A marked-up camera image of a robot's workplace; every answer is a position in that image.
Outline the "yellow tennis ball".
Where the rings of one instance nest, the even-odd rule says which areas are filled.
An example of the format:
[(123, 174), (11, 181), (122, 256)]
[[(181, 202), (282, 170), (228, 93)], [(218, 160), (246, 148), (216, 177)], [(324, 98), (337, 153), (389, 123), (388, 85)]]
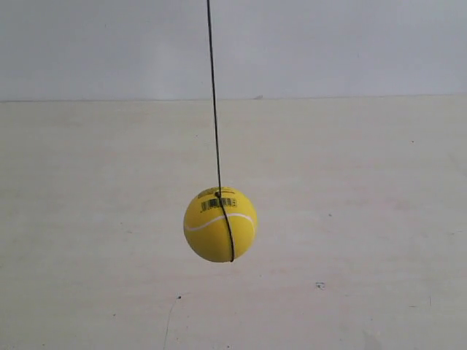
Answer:
[(233, 187), (211, 187), (189, 203), (183, 220), (185, 239), (201, 258), (227, 263), (252, 246), (258, 228), (255, 207)]

